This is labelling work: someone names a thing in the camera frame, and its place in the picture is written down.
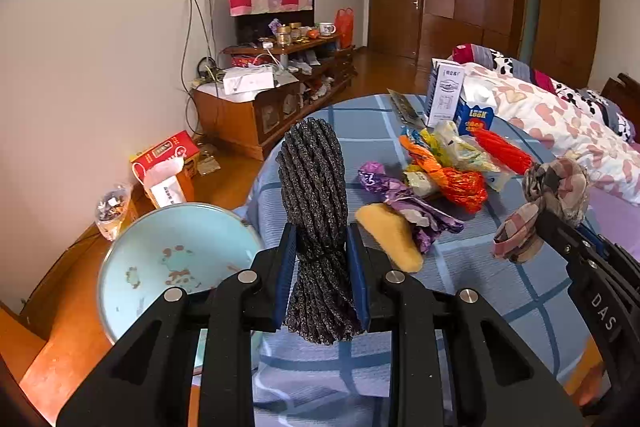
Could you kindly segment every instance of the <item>red box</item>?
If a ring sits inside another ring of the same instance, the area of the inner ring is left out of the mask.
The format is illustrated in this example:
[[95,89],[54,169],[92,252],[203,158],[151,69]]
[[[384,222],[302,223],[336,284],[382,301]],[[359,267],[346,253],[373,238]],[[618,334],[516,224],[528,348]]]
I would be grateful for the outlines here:
[[151,167],[174,156],[182,156],[184,158],[184,171],[191,178],[195,174],[199,154],[200,150],[193,143],[187,131],[181,131],[158,145],[133,155],[130,158],[131,170],[138,181],[142,183],[146,172]]

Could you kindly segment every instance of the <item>black rope bundle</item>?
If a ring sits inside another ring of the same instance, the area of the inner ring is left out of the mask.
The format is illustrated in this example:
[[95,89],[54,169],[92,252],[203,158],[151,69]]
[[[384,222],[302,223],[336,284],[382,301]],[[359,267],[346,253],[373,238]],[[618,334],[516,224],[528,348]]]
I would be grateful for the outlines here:
[[308,118],[285,135],[277,162],[300,260],[284,324],[316,344],[351,340],[362,330],[344,251],[348,210],[340,143],[328,123]]

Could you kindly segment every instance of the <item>red shopping bag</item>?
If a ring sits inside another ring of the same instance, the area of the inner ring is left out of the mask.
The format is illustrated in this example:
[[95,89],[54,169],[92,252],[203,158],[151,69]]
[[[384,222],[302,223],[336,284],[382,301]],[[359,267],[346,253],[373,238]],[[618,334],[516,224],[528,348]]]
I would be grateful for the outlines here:
[[340,8],[335,15],[335,29],[340,35],[340,47],[348,48],[353,43],[353,10]]

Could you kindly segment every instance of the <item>mug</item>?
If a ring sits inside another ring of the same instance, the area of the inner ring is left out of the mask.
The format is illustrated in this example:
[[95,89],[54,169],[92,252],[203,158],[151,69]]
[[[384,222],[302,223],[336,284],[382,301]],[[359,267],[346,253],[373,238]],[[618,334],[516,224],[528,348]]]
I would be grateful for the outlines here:
[[330,22],[321,22],[319,23],[318,28],[320,29],[320,34],[323,37],[330,37],[335,33],[335,25]]

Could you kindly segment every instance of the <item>plaid tablecloth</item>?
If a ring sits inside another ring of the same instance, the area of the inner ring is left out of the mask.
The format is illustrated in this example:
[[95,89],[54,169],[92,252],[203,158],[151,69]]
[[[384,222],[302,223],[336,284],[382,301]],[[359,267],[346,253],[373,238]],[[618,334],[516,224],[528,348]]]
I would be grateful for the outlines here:
[[[418,112],[423,96],[409,95]],[[348,100],[312,115],[328,121],[338,136],[346,167],[349,220],[363,204],[378,201],[356,181],[357,169],[374,160],[400,177],[408,157],[398,143],[402,125],[387,95]],[[553,158],[537,140],[495,119],[492,130],[507,137],[540,162]],[[238,209],[262,236],[267,248],[280,240],[286,222],[278,164],[279,146],[258,175],[247,204]],[[496,261],[491,243],[501,221],[524,203],[520,180],[514,178],[475,216],[448,201],[436,204],[463,219],[465,230],[444,233],[415,276],[427,287],[453,294],[475,288],[510,323],[559,381],[571,374],[584,349],[588,330],[567,295],[565,261],[550,247],[530,263],[515,266]],[[585,223],[594,227],[593,214]],[[442,343],[441,354],[444,356]],[[351,343],[317,346],[286,328],[265,334],[254,375],[254,404],[259,426],[383,426],[388,422],[390,333],[360,335]],[[450,407],[448,393],[445,404]]]

